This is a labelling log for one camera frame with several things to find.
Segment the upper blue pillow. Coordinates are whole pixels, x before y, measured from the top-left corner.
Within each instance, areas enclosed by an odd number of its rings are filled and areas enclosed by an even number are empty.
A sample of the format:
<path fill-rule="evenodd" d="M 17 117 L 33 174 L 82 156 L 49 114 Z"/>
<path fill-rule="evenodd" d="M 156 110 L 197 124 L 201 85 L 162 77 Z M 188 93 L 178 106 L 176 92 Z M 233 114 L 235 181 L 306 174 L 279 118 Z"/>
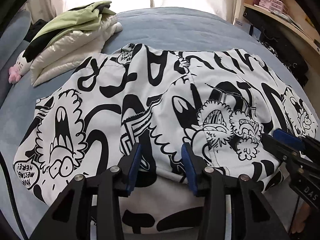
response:
<path fill-rule="evenodd" d="M 31 23 L 29 11 L 19 11 L 1 36 L 1 69 L 26 36 Z"/>

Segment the black garment near pillows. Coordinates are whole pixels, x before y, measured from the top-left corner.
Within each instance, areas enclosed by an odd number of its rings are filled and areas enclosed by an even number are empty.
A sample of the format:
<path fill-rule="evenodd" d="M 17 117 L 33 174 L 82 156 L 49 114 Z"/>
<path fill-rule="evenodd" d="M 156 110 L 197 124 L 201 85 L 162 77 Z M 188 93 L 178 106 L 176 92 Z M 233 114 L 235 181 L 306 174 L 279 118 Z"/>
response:
<path fill-rule="evenodd" d="M 37 20 L 34 24 L 31 24 L 27 34 L 24 37 L 24 40 L 27 42 L 31 42 L 36 34 L 47 24 L 47 21 L 43 19 Z"/>

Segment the green folded jacket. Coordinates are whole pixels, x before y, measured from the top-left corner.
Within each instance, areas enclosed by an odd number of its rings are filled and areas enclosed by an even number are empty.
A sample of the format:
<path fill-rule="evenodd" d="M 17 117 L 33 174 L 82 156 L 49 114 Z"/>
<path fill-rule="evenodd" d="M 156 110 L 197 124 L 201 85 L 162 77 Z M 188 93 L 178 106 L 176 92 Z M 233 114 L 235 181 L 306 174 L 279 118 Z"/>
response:
<path fill-rule="evenodd" d="M 23 57 L 27 62 L 33 61 L 40 52 L 70 31 L 98 30 L 104 16 L 116 14 L 110 10 L 110 4 L 110 1 L 94 2 L 56 16 L 35 35 Z"/>

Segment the black white graffiti jacket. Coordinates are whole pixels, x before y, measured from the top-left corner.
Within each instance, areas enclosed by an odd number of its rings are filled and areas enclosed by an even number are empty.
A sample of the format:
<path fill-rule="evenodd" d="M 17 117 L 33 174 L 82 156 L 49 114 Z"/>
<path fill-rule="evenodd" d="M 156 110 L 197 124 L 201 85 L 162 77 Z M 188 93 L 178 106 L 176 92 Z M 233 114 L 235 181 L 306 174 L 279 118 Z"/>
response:
<path fill-rule="evenodd" d="M 187 188 L 182 145 L 222 174 L 247 174 L 268 189 L 284 177 L 261 138 L 278 128 L 319 138 L 306 102 L 259 56 L 128 44 L 88 57 L 37 100 L 13 168 L 50 205 L 77 174 L 101 174 L 139 143 L 135 189 L 119 200 L 124 232 L 177 230 L 197 226 L 203 206 Z"/>

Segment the hello kitty plush toy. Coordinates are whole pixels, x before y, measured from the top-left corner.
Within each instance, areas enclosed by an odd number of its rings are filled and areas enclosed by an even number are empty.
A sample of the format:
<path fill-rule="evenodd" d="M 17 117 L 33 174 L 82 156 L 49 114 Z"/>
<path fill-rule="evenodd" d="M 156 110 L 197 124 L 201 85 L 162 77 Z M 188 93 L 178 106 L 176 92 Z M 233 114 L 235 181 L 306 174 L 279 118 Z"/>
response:
<path fill-rule="evenodd" d="M 23 56 L 24 50 L 18 56 L 16 63 L 9 68 L 9 83 L 16 84 L 20 81 L 21 77 L 27 74 L 30 69 L 31 61 L 27 62 L 27 59 Z"/>

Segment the black clothes pile by shelf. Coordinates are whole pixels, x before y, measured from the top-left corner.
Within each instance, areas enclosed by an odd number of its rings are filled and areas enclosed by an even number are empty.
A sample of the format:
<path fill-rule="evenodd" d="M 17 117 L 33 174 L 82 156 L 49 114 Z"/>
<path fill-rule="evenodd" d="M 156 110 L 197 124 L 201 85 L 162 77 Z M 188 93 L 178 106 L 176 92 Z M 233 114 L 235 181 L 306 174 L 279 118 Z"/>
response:
<path fill-rule="evenodd" d="M 245 8 L 243 16 L 253 27 L 261 31 L 259 42 L 276 55 L 298 83 L 305 87 L 308 82 L 306 76 L 309 70 L 308 65 L 295 46 L 277 27 L 276 20 L 248 7 Z"/>

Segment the wooden curved shelf unit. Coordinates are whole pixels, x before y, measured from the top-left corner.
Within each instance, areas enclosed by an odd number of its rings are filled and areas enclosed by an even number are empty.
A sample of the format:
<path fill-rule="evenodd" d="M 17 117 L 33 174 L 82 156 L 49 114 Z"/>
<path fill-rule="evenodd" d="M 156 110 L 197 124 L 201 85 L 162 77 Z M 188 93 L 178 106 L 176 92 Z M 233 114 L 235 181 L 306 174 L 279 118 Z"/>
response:
<path fill-rule="evenodd" d="M 272 19 L 305 61 L 319 67 L 319 33 L 295 0 L 244 0 L 243 6 Z"/>

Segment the pink boxes on shelf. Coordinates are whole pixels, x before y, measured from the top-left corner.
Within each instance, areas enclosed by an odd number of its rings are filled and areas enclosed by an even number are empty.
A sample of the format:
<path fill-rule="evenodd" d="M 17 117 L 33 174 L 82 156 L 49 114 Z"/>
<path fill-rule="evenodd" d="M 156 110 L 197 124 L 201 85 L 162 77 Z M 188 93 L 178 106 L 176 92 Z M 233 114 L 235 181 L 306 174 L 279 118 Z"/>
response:
<path fill-rule="evenodd" d="M 288 14 L 288 7 L 280 0 L 254 0 L 254 4 L 269 11 L 274 10 L 280 13 Z"/>

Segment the white shiny puffer jacket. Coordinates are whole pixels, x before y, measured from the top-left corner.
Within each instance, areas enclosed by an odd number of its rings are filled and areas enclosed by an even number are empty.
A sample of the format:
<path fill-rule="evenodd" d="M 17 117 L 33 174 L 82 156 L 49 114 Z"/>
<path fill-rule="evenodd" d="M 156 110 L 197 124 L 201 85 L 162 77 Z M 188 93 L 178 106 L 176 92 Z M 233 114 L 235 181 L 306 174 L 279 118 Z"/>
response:
<path fill-rule="evenodd" d="M 30 65 L 30 81 L 36 87 L 79 66 L 85 58 L 100 53 L 105 42 L 122 31 L 117 15 L 104 15 L 95 31 L 73 30 L 44 49 Z"/>

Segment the blue bed sheet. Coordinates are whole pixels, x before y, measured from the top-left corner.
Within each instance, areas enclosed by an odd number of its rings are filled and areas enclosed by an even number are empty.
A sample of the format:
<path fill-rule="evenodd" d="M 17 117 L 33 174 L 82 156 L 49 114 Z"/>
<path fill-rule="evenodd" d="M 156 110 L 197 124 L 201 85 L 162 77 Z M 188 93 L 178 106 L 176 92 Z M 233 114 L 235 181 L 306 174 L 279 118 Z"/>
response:
<path fill-rule="evenodd" d="M 242 48 L 250 54 L 259 55 L 267 65 L 307 103 L 313 111 L 312 104 L 303 88 L 286 67 L 265 47 L 239 28 L 227 23 L 218 16 L 186 8 L 139 9 L 122 12 L 118 15 L 123 31 L 112 36 L 103 52 L 110 54 L 128 43 L 144 43 L 156 49 L 222 51 Z M 12 169 L 14 156 L 28 126 L 34 117 L 35 101 L 52 94 L 70 77 L 73 70 L 62 74 L 39 87 L 30 83 L 30 73 L 25 75 L 17 85 L 12 86 L 1 107 L 1 152 L 10 172 L 15 199 L 24 229 L 28 236 L 45 214 L 48 206 L 38 200 L 18 180 Z M 289 226 L 297 195 L 289 190 L 287 181 L 271 189 L 267 199 L 276 210 L 285 227 Z M 203 199 L 196 198 L 186 186 L 169 183 L 169 189 L 184 193 L 181 200 L 194 200 L 191 207 L 203 206 Z M 3 172 L 1 169 L 1 211 L 15 232 L 20 231 L 12 214 Z M 126 239 L 196 239 L 196 230 L 191 232 L 162 233 L 155 236 L 131 237 Z"/>

